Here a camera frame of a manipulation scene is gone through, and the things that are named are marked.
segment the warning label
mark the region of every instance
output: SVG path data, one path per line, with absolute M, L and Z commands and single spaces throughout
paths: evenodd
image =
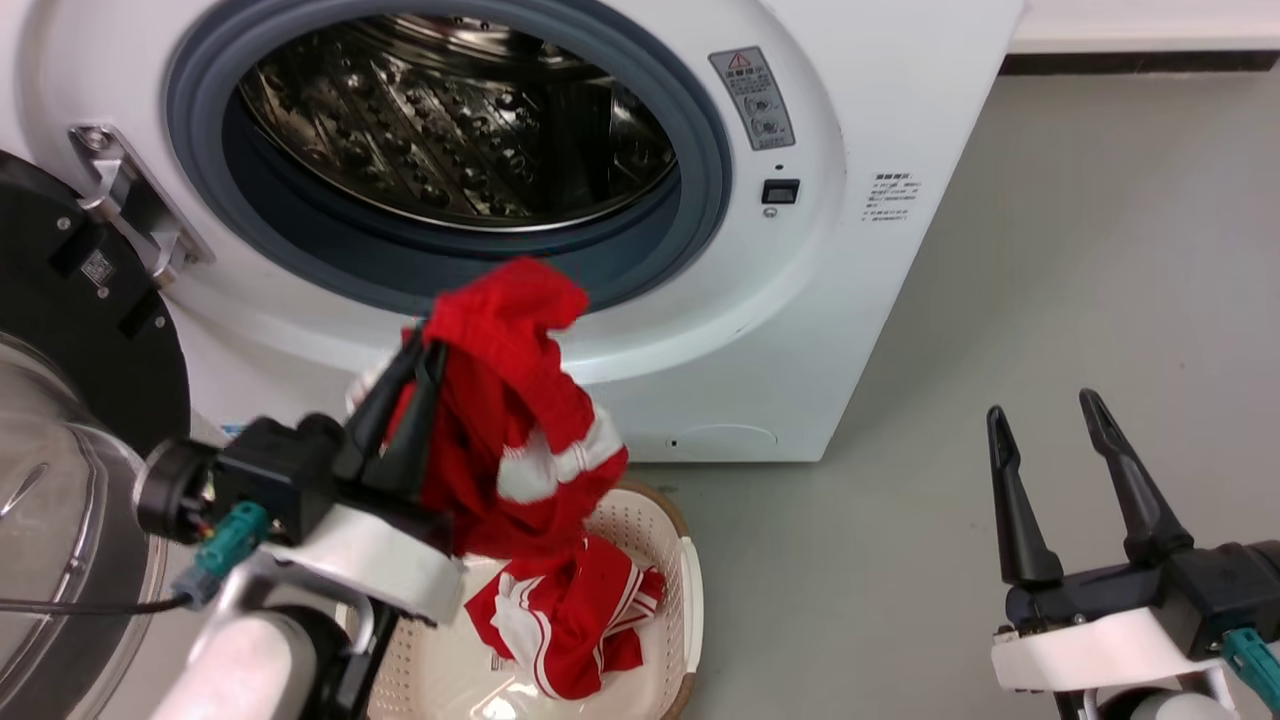
M 759 47 L 712 53 L 709 60 L 733 97 L 753 150 L 796 143 L 782 92 Z
M 892 223 L 905 220 L 920 196 L 920 181 L 911 173 L 876 173 L 872 190 L 863 205 L 863 222 Z
M 84 260 L 84 264 L 81 265 L 81 272 L 84 273 L 84 275 L 92 281 L 93 284 L 102 287 L 102 284 L 105 284 L 106 281 L 111 279 L 111 275 L 115 274 L 115 265 L 113 265 L 111 261 L 102 255 L 101 250 L 95 250 L 93 254 L 88 256 L 88 260 Z

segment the white stripe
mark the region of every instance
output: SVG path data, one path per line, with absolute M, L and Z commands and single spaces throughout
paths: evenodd
M 552 644 L 552 623 L 547 619 L 545 614 L 536 610 L 534 611 L 534 616 L 541 624 L 544 637 L 547 638 L 547 642 L 538 648 L 538 660 L 534 664 L 534 680 L 543 687 L 543 692 L 552 700 L 563 700 L 556 692 L 556 688 L 552 687 L 552 680 L 547 675 L 547 648 Z
M 609 414 L 593 404 L 595 419 L 586 437 L 571 443 L 563 452 L 552 452 L 541 427 L 529 432 L 522 447 L 504 447 L 498 462 L 498 495 L 512 502 L 529 505 L 556 495 L 559 486 L 573 482 L 582 473 L 604 465 L 622 450 L 622 437 Z
M 628 628 L 635 628 L 636 625 L 639 625 L 639 624 L 641 624 L 641 623 L 644 623 L 646 620 L 649 620 L 649 618 L 632 618 L 630 620 L 622 620 L 622 621 L 614 624 L 612 628 L 609 628 L 609 632 L 604 633 L 604 637 L 609 637 L 609 635 L 621 633 L 622 630 L 626 630 Z
M 543 643 L 544 629 L 535 612 L 529 610 L 529 593 L 543 578 L 530 578 L 516 582 L 503 573 L 498 578 L 498 597 L 494 598 L 494 614 L 490 623 L 498 629 L 502 642 L 507 643 L 516 662 L 530 675 L 534 674 L 538 652 Z
M 635 597 L 636 605 L 644 607 L 649 612 L 658 611 L 658 601 L 653 598 L 649 593 L 637 592 Z
M 529 596 L 532 594 L 534 588 L 536 588 L 538 584 L 541 582 L 543 582 L 541 577 L 534 578 L 531 582 L 529 582 L 527 587 L 522 588 L 522 592 L 518 593 L 520 607 L 529 610 L 530 615 L 532 615 L 534 619 L 538 620 L 538 628 L 541 635 L 541 641 L 538 643 L 538 650 L 534 652 L 534 659 L 531 662 L 529 662 L 526 669 L 529 670 L 529 674 L 534 676 L 534 683 L 538 684 L 539 689 L 541 689 L 543 693 L 545 693 L 548 697 L 553 700 L 561 700 L 559 694 L 556 692 L 556 688 L 552 687 L 550 678 L 547 675 L 547 650 L 552 644 L 550 620 L 547 619 L 545 614 L 534 610 L 529 606 Z
M 618 598 L 618 606 L 613 609 L 613 615 L 609 615 L 609 621 L 608 624 L 604 625 L 605 630 L 612 628 L 613 624 L 618 621 L 618 618 L 621 618 L 622 614 L 626 612 L 627 606 L 631 605 L 631 598 L 635 597 L 636 591 L 639 588 L 640 588 L 640 570 L 639 568 L 636 568 L 636 564 L 632 562 L 631 574 L 627 575 L 627 584 L 622 589 L 622 597 Z

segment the red garment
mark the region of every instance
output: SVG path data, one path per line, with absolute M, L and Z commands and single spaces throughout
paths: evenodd
M 435 301 L 424 338 L 451 347 L 422 505 L 453 514 L 458 555 L 563 551 L 622 477 L 612 420 L 561 372 L 547 337 L 586 305 L 568 278 L 529 259 Z
M 580 700 L 599 692 L 604 673 L 644 664 L 635 625 L 654 616 L 663 583 L 609 541 L 584 536 L 573 551 L 511 561 L 466 609 L 480 639 L 543 694 Z

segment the floor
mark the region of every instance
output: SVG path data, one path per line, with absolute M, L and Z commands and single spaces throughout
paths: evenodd
M 1124 557 L 1083 386 L 1202 546 L 1280 536 L 1276 117 L 1277 74 L 997 83 L 827 457 L 634 471 L 701 556 L 686 717 L 1055 716 L 988 660 L 992 404 L 1068 571 Z M 173 657 L 145 655 L 104 717 L 142 715 Z

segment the cable connector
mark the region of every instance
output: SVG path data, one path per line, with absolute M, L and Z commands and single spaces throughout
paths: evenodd
M 218 594 L 223 580 L 236 565 L 257 550 L 271 530 L 266 509 L 256 502 L 239 502 L 218 523 L 212 534 L 196 551 L 195 562 L 169 584 L 175 596 L 191 597 L 191 610 L 201 610 Z
M 1280 661 L 1253 628 L 1240 628 L 1222 638 L 1222 660 L 1249 685 L 1267 710 L 1280 714 Z

